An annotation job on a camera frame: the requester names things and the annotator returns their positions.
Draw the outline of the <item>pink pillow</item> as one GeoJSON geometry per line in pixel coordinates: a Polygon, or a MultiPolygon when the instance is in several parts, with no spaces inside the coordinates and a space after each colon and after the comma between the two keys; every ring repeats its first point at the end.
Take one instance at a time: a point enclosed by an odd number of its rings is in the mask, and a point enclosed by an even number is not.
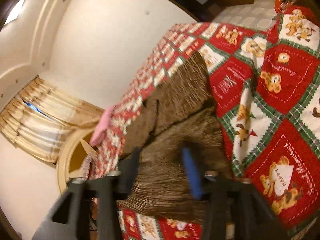
{"type": "Polygon", "coordinates": [[[110,120],[113,116],[116,105],[110,106],[103,112],[95,130],[92,134],[92,137],[89,141],[89,144],[94,147],[98,146],[106,137],[107,129],[109,127],[110,120]]]}

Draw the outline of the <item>red Christmas patchwork blanket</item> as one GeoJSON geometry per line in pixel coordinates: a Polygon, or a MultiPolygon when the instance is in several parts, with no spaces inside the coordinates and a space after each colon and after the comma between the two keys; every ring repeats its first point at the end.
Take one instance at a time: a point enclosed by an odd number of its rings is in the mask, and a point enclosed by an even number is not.
{"type": "MultiPolygon", "coordinates": [[[[116,105],[90,177],[114,169],[145,100],[194,52],[204,59],[233,178],[249,178],[291,239],[319,220],[319,21],[293,5],[267,31],[172,26],[116,105]]],[[[200,223],[126,212],[130,237],[195,239],[200,223]]]]}

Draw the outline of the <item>brown knit sweater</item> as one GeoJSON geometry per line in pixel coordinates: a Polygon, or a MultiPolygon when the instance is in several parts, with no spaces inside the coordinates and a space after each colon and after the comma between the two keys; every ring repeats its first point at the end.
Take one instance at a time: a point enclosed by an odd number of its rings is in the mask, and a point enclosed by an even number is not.
{"type": "Polygon", "coordinates": [[[204,220],[207,202],[191,195],[182,149],[191,146],[205,171],[231,176],[215,108],[206,63],[194,52],[158,85],[126,129],[121,157],[128,157],[135,147],[141,153],[132,191],[118,202],[121,207],[146,216],[204,220]]]}

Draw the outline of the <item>striped pillow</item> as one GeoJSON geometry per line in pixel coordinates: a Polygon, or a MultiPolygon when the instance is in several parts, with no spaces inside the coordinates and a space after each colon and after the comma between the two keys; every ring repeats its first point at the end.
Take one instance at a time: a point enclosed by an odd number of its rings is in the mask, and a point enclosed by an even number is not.
{"type": "Polygon", "coordinates": [[[94,155],[92,153],[88,154],[81,166],[80,166],[80,175],[78,176],[78,178],[82,179],[82,180],[87,180],[90,170],[91,170],[91,165],[92,165],[92,161],[93,161],[94,155]]]}

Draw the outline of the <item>cream wooden headboard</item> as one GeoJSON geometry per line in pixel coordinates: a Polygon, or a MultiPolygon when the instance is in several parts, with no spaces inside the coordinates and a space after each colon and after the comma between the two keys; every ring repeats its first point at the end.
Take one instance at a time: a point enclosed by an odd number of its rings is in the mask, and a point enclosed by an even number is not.
{"type": "Polygon", "coordinates": [[[61,194],[67,190],[68,182],[80,175],[84,158],[90,153],[96,157],[96,149],[89,144],[93,131],[93,128],[77,129],[63,143],[56,163],[57,183],[61,194]]]}

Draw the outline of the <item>beige patterned curtain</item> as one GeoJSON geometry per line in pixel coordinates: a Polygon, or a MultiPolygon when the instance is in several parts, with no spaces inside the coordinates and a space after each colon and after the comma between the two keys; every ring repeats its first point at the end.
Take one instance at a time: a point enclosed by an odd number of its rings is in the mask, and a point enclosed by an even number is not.
{"type": "Polygon", "coordinates": [[[103,112],[37,77],[1,112],[1,133],[14,146],[54,164],[65,140],[78,129],[95,127],[103,112]]]}

